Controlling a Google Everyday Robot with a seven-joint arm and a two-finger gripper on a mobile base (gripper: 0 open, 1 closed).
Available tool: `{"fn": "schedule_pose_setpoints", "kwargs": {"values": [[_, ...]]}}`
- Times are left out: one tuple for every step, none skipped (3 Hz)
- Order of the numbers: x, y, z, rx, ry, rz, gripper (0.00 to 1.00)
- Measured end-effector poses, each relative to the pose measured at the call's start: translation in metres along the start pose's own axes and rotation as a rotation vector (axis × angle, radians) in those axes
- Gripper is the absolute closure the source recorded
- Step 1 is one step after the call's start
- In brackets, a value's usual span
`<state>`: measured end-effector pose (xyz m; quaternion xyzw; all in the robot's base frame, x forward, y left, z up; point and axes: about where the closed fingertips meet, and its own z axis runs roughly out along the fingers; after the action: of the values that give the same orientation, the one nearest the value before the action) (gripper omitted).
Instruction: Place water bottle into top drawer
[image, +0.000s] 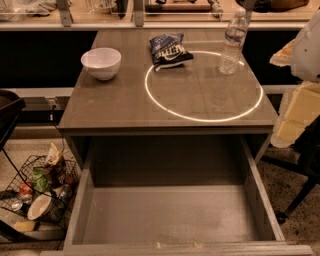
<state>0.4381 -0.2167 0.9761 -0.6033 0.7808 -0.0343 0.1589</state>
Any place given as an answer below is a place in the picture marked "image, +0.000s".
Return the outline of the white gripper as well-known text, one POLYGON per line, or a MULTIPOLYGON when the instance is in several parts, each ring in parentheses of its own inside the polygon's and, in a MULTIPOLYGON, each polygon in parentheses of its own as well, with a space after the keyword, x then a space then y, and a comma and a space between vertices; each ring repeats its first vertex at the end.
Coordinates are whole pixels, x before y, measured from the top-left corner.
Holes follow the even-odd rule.
POLYGON ((320 115, 320 10, 299 31, 295 41, 274 53, 269 63, 278 67, 291 65, 292 75, 305 80, 284 92, 273 128, 271 144, 286 148, 320 115))

